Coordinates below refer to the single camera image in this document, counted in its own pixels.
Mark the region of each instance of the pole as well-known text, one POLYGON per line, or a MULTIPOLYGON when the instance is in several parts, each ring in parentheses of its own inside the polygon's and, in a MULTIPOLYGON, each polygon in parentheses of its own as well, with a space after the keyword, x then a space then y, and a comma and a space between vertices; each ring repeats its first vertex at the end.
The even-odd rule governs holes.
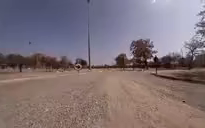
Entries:
POLYGON ((88 0, 88 61, 89 61, 89 70, 91 70, 91 57, 90 57, 90 0, 88 0))

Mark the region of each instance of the treeline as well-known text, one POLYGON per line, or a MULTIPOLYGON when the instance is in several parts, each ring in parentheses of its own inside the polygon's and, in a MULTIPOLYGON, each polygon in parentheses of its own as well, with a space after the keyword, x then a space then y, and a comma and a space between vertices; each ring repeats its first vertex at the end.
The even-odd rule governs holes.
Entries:
POLYGON ((73 68, 73 65, 80 63, 83 67, 87 66, 87 61, 81 58, 77 58, 75 63, 72 63, 66 56, 61 56, 60 59, 56 57, 48 56, 41 53, 36 53, 31 56, 22 56, 20 54, 2 54, 0 53, 0 69, 11 68, 14 71, 19 69, 19 72, 23 71, 23 68, 42 69, 46 71, 52 71, 53 69, 66 70, 73 68))
POLYGON ((120 68, 126 66, 144 68, 157 66, 164 68, 188 67, 188 69, 195 66, 205 67, 205 3, 204 9, 198 16, 200 16, 200 21, 195 25, 195 35, 189 41, 184 42, 185 55, 183 52, 173 52, 158 58, 155 56, 157 51, 154 50, 153 42, 150 39, 139 39, 130 45, 133 57, 128 59, 125 53, 121 53, 115 58, 116 65, 120 68))

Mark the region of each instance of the curb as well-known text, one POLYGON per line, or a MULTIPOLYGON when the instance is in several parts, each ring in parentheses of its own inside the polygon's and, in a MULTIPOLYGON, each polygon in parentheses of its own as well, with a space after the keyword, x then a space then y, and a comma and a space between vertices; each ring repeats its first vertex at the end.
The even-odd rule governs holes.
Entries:
POLYGON ((168 76, 168 75, 160 75, 160 74, 155 74, 155 73, 151 73, 151 75, 154 75, 154 76, 160 77, 160 78, 170 79, 170 80, 179 80, 179 81, 185 81, 185 82, 190 82, 190 83, 205 84, 205 80, 180 78, 180 77, 174 77, 174 76, 168 76))

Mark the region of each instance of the street lamp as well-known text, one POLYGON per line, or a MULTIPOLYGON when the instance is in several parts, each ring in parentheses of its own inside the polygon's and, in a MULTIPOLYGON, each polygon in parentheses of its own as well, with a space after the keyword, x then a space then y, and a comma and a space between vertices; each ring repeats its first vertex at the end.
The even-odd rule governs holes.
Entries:
POLYGON ((91 57, 90 57, 90 0, 87 0, 88 3, 88 61, 89 61, 89 70, 91 70, 91 57))

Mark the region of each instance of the light pole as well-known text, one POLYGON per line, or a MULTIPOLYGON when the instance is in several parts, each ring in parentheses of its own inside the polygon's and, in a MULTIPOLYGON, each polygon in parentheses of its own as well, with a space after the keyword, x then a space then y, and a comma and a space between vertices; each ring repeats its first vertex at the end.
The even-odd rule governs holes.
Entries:
POLYGON ((90 0, 87 0, 88 3, 88 63, 89 70, 91 70, 91 57, 90 57, 90 0))

